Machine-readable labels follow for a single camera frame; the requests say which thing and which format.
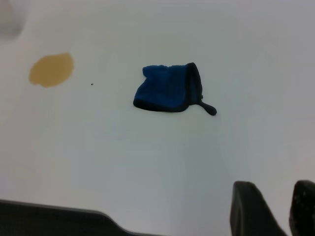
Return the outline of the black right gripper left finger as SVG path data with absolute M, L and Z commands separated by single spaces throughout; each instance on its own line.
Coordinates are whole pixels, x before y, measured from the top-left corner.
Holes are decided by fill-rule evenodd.
M 236 181 L 230 211 L 233 236 L 284 236 L 268 204 L 255 184 Z

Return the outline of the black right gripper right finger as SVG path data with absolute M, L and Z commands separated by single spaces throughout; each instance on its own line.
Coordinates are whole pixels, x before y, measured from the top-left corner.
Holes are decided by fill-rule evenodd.
M 294 186 L 289 225 L 293 236 L 315 235 L 315 184 L 310 180 Z

